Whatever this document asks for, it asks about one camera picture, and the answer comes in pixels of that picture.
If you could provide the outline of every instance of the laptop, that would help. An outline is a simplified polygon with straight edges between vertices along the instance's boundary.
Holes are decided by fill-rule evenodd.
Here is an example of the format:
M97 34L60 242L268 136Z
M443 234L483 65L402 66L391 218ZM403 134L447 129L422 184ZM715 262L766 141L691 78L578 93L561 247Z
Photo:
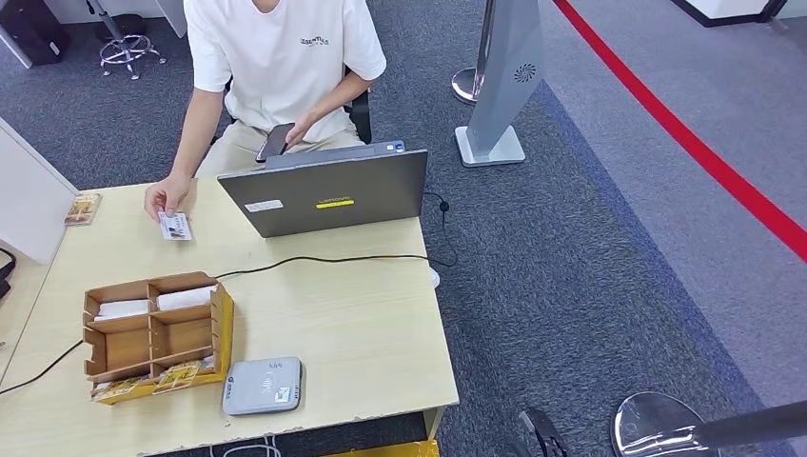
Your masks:
M393 141L268 157L218 179L268 238L420 216L427 157Z

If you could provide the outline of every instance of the white label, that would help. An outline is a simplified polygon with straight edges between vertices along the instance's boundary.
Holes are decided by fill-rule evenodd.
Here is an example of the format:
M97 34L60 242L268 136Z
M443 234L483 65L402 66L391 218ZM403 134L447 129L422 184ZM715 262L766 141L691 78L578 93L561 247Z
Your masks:
M275 392L275 403L288 403L289 393L291 393L291 387L280 387Z
M283 207L283 202L280 200L266 200L265 202L250 203L244 205L249 212L266 211L268 209L280 209Z

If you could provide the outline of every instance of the cable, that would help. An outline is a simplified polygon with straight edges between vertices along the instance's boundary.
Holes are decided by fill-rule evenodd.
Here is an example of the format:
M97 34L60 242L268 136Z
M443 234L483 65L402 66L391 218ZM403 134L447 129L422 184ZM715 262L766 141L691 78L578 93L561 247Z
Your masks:
M48 371L50 371L50 369L51 369L51 368L55 367L55 366L56 366L56 364L58 364L59 362L61 362L61 361L62 361L62 359L64 359L65 357L67 357L67 356L68 356L68 354L70 354L71 352L73 352L73 350L74 350L74 349L76 349L76 348L78 348L79 346L81 346L81 344L82 344L82 343L84 343L84 342L83 342L83 341L79 341L79 342L78 342L78 343L76 343L75 345L71 346L71 347L70 347L70 349L66 350L66 351L65 351L65 353L64 353L64 354L62 354L62 355L60 355L58 359L56 359L56 360L54 360L52 363L50 363L50 365L48 365L48 367L47 367L47 368L45 368L45 370L44 370L44 371L42 371L41 373L39 373L39 374L38 374L38 375L37 375L35 378L29 379L29 380L27 380L25 383L18 384L18 385L14 386L14 387L9 387L9 388L7 388L7 389L0 390L0 395L3 395L4 393L11 392L12 390L18 389L18 388L20 388L20 387L27 386L28 384L30 384L30 383L32 383L32 382L34 382L34 381L36 381L37 379L41 378L42 376L45 376L45 373L47 373Z
M382 254L382 255L363 255L359 257L344 257L339 259L325 259L322 257L310 257L307 255L299 255L297 257L289 257L287 259L281 260L279 262L275 262L272 265L267 265L265 267L260 268L252 268L252 269L238 269L235 271L228 271L227 273L222 273L218 276L215 276L215 279L222 279L228 276L233 276L236 274L249 274L249 273L257 273L260 271L267 271L269 269L277 268L280 265L287 264L289 262L294 262L297 260L308 260L311 262L322 262L324 264L343 264L347 262L360 262L364 260L385 260L385 259L421 259L426 260L429 262L434 262L437 265L441 265L443 267L451 268L457 265L459 261L459 256L457 255L457 251L454 249L454 245L451 243L451 239L448 238L448 235L445 233L445 214L450 209L448 202L446 202L440 195L434 192L424 192L423 195L433 195L440 199L440 211L443 214L443 219L441 223L441 227L443 229L443 237L445 238L446 242L448 243L448 247L451 249L451 252L454 254L454 260L451 262L443 262L437 259L433 259L431 257L426 257L423 255L417 254Z
M14 271L14 267L17 265L17 258L12 254L10 251L0 248L0 252L9 256L9 262L5 264L2 268L0 268L0 281L6 279L11 275L11 272Z
M224 453L224 455L222 457L227 457L230 452L235 452L235 451L238 451L238 450L246 450L246 449L257 449L257 448L266 449L266 457L281 457L280 450L277 448L277 445L275 444L275 436L274 435L272 435L272 444L271 445L269 444L269 440L268 440L268 438L266 438L266 436L264 436L264 443L266 443L266 444L265 445L248 445L248 446L234 447L232 449L228 449L227 451L225 451L225 453ZM213 454L213 446L211 446L209 448L209 451L210 451L210 457L216 457L215 454Z
M448 237L448 234L445 232L445 214L451 209L448 205L448 202L443 199L440 194L436 192L424 192L423 195L432 195L440 199L440 213L442 214L443 220L441 221L441 228L443 229L443 238L445 238L445 242L448 244L448 248L451 249L451 253L454 254L454 261L450 262L450 265L447 264L440 264L445 267L454 267L457 265L457 262L460 261L460 256L457 254L457 250L454 249L454 244L451 243L451 238Z

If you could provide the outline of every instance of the khaki pants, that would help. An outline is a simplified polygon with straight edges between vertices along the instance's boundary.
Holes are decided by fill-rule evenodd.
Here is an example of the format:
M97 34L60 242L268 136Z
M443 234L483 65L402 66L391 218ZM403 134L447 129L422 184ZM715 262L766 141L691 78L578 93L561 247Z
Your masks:
M262 169L264 164L256 163L255 156L258 155L258 149L265 139L265 131L250 127L241 121L235 121L226 128L225 134L210 147L202 165L196 170L196 177L215 177L220 174ZM351 125L349 129L340 131L323 142L307 143L303 141L286 153L347 148L363 144L356 133L355 126Z

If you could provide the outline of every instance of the red line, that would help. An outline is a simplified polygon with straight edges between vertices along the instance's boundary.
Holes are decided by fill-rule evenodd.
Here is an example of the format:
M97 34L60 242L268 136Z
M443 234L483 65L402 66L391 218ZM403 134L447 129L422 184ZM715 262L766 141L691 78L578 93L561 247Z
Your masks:
M633 73L597 33L575 11L567 0L554 0L566 19L578 31L588 46L617 76L656 121L712 175L737 201L773 232L802 261L807 262L807 231L788 217L759 190L726 164L714 151L689 130Z

